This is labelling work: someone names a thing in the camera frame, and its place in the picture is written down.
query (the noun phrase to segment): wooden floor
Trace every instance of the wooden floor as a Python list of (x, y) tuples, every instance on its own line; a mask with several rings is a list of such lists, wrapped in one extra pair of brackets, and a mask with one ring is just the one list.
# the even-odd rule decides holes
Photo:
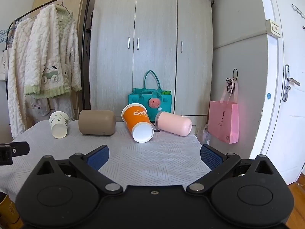
[[(305, 176), (301, 174), (299, 184), (305, 184)], [(305, 229), (305, 186), (292, 183), (289, 186), (294, 197), (294, 209), (286, 225), (290, 229)]]

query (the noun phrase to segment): white door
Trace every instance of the white door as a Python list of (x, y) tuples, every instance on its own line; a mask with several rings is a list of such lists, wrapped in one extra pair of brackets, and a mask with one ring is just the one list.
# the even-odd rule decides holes
[(212, 56), (211, 0), (178, 0), (175, 114), (208, 114)]
[(96, 0), (90, 41), (91, 109), (120, 117), (132, 92), (136, 0)]
[(284, 65), (290, 66), (290, 77), (300, 86), (290, 82), (288, 99), (281, 100), (266, 154), (290, 184), (298, 179), (305, 162), (305, 19), (292, 8), (294, 4), (305, 13), (305, 0), (276, 1), (283, 32)]
[[(171, 90), (174, 98), (176, 50), (177, 0), (137, 0), (133, 87), (143, 88), (144, 75), (151, 69), (158, 76), (161, 88)], [(157, 87), (150, 73), (146, 79), (146, 88)]]

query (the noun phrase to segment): clothes rack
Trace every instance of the clothes rack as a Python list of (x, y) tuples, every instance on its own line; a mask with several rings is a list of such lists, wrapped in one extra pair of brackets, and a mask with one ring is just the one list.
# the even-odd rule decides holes
[[(42, 4), (41, 6), (38, 6), (37, 8), (32, 9), (31, 11), (29, 11), (28, 13), (24, 14), (23, 16), (18, 17), (15, 21), (20, 20), (21, 18), (29, 15), (30, 13), (44, 7), (45, 5), (51, 4), (53, 2), (56, 2), (58, 0), (52, 0), (49, 1), (47, 3)], [(83, 100), (83, 109), (85, 109), (85, 94), (84, 94), (84, 73), (83, 73), (83, 60), (84, 60), (84, 48), (85, 48), (85, 31), (86, 31), (86, 21), (87, 21), (87, 15), (88, 15), (88, 8), (89, 8), (89, 2), (90, 0), (87, 0), (86, 3), (86, 8), (85, 8), (85, 16), (83, 19), (83, 34), (82, 34), (82, 41), (81, 41), (81, 58), (80, 58), (80, 72), (81, 72), (81, 97)], [(7, 81), (6, 81), (6, 96), (8, 96), (8, 91), (7, 91)]]

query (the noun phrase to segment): pink bottle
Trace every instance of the pink bottle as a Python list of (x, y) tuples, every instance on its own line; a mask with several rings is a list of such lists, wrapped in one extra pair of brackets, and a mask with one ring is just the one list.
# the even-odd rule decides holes
[(155, 126), (180, 136), (187, 136), (192, 130), (192, 121), (176, 114), (161, 111), (156, 115)]

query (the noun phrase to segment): white patterned tablecloth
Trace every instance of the white patterned tablecloth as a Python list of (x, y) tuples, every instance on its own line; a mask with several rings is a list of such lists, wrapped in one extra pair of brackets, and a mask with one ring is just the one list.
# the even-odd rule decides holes
[(78, 121), (68, 125), (68, 135), (56, 139), (51, 134), (49, 121), (41, 121), (17, 137), (14, 142), (27, 141), (30, 152), (14, 157), (13, 165), (0, 166), (0, 191), (14, 201), (32, 169), (44, 155), (68, 159), (76, 152), (87, 154), (101, 145), (110, 151), (108, 162), (99, 170), (124, 189), (127, 185), (184, 188), (210, 171), (200, 158), (201, 144), (194, 135), (180, 137), (165, 131), (155, 132), (147, 143), (132, 139), (124, 122), (116, 123), (112, 136), (83, 135)]

